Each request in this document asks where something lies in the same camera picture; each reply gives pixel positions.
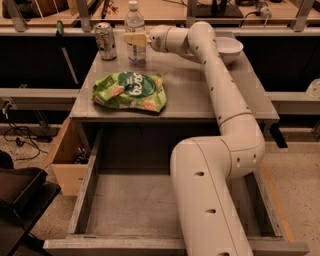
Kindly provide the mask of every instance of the floor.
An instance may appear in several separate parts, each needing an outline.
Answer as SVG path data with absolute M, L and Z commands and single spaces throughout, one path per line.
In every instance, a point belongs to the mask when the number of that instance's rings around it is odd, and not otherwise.
M 282 217 L 289 224 L 291 239 L 309 245 L 310 253 L 307 256 L 318 256 L 320 255 L 320 143 L 312 136 L 310 128 L 281 128 L 281 132 L 288 148 L 278 148 L 272 137 L 267 135 L 264 168 L 271 175 L 282 206 Z M 16 137 L 7 137 L 6 139 L 10 141 L 5 140 L 2 135 L 0 137 L 0 149 L 12 156 L 15 167 L 41 166 L 47 156 L 44 152 L 35 159 L 19 160 L 33 157 L 38 151 L 26 143 L 18 147 Z M 37 142 L 37 145 L 45 152 L 51 149 L 51 143 Z M 46 171 L 48 180 L 55 182 L 50 166 Z M 41 239 L 64 238 L 75 201 L 75 197 L 59 194 L 33 228 L 32 233 Z M 22 255 L 38 254 L 20 247 L 14 256 Z

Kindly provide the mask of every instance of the gray table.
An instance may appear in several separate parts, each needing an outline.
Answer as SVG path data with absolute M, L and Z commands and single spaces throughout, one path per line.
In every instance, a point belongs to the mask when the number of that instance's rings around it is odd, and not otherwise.
M 215 120 L 208 88 L 200 64 L 185 60 L 178 55 L 158 53 L 149 46 L 147 60 L 143 66 L 133 66 L 127 57 L 126 44 L 122 40 L 123 30 L 114 29 L 117 58 L 101 60 L 97 54 L 70 117 L 80 122 L 126 121 L 209 121 Z M 234 81 L 243 94 L 258 122 L 267 128 L 279 120 L 271 100 L 255 75 L 245 54 L 228 66 Z M 92 87 L 96 80 L 114 72 L 134 71 L 151 75 L 160 73 L 167 96 L 167 105 L 160 114 L 142 111 L 115 110 L 102 107 L 91 100 Z

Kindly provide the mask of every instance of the cardboard box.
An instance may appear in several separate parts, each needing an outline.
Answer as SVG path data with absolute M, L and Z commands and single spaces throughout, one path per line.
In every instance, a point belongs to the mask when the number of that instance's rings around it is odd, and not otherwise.
M 52 142 L 43 168 L 50 165 L 65 196 L 77 196 L 88 165 L 74 164 L 83 147 L 76 123 L 67 118 Z

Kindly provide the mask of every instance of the bottle cap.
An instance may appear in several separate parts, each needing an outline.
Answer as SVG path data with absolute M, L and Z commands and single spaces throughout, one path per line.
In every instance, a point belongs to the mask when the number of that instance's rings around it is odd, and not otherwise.
M 131 11 L 138 10 L 138 2 L 136 0 L 129 1 L 129 10 Z

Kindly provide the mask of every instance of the metal frame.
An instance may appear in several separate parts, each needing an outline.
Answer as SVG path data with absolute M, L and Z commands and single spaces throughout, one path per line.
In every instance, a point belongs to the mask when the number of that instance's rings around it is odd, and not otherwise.
M 0 104 L 14 110 L 71 110 L 79 89 L 0 89 Z

